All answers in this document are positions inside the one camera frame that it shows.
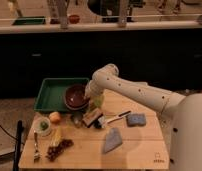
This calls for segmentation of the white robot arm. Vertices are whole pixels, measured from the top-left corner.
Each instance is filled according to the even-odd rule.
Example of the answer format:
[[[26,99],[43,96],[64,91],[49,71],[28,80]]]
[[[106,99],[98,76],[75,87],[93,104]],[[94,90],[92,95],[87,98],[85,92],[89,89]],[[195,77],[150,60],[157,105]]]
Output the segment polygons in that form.
[[[202,171],[202,93],[188,96],[119,77],[114,64],[96,70],[85,88],[86,98],[105,89],[119,93],[155,112],[173,117],[170,171]]]

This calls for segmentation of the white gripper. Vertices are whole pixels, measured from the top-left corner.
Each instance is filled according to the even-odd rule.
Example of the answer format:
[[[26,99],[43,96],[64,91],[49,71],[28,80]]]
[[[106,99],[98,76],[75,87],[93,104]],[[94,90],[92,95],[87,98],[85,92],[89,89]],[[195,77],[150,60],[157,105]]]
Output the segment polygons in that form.
[[[94,98],[99,95],[100,87],[93,80],[90,80],[85,87],[85,98]]]

